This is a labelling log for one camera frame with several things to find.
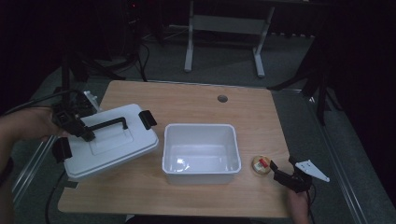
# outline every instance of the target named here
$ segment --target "metal leg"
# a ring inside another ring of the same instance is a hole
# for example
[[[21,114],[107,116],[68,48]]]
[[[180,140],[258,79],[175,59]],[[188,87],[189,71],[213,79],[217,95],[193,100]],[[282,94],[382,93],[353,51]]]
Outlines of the metal leg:
[[[264,77],[264,68],[262,66],[262,56],[260,53],[262,52],[262,45],[264,44],[265,37],[267,36],[268,33],[268,28],[270,27],[271,24],[271,19],[274,15],[274,7],[271,7],[268,11],[267,19],[262,26],[262,33],[260,36],[260,42],[259,45],[256,48],[253,48],[253,56],[254,56],[254,62],[256,64],[256,69],[257,69],[257,76],[259,77]]]
[[[186,52],[186,62],[184,63],[184,71],[190,72],[192,68],[192,54],[194,45],[192,43],[193,20],[194,20],[194,2],[190,1],[190,19],[189,19],[189,44]]]
[[[42,142],[35,154],[23,167],[20,175],[12,186],[12,194],[14,195],[14,207],[18,207],[24,193],[32,183],[35,174],[40,168],[41,163],[46,158],[48,152],[52,148],[53,143],[58,139],[57,136],[51,136],[47,142]]]
[[[322,80],[319,84],[317,116],[321,125],[325,125],[324,110],[326,105],[326,92],[327,92],[327,83],[328,83],[329,74],[330,74],[330,69],[323,71]]]

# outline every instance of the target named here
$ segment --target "wooden table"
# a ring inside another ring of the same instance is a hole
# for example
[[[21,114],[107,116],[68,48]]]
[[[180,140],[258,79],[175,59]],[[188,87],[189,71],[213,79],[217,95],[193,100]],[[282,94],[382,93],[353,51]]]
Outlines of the wooden table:
[[[219,95],[228,98],[218,101]],[[271,95],[264,89],[176,83],[112,81],[104,110],[138,104],[158,125],[159,149],[65,188],[63,212],[213,217],[288,217],[285,187],[274,173],[251,168],[256,155],[291,173],[289,151]],[[163,132],[169,123],[229,123],[235,127],[242,170],[226,185],[175,186],[162,170]]]

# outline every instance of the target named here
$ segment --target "person's arm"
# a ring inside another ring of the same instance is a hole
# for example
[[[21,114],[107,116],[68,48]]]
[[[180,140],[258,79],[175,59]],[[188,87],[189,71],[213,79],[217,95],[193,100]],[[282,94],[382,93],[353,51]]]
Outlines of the person's arm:
[[[296,193],[288,189],[288,208],[294,224],[309,224],[306,192]]]
[[[68,133],[52,123],[52,110],[47,107],[26,108],[0,118],[0,175],[7,167],[11,150],[20,140],[42,139],[50,135],[67,136]],[[0,186],[0,223],[13,223],[11,181]]]

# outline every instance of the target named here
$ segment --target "person's hand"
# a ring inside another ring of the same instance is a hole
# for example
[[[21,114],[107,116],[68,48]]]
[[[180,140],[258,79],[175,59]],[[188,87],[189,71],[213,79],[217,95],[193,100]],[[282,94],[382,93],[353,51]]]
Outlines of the person's hand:
[[[14,141],[41,139],[50,135],[66,137],[67,132],[52,122],[52,110],[48,107],[31,107],[0,118],[0,124],[7,127]]]
[[[288,189],[288,208],[295,224],[308,224],[308,195]]]

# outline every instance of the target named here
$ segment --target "empty white bin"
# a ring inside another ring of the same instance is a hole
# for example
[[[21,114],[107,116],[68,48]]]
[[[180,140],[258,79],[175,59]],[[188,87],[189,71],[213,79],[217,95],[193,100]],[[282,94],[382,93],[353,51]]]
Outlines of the empty white bin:
[[[174,123],[166,126],[163,171],[170,184],[226,184],[240,170],[232,125]]]

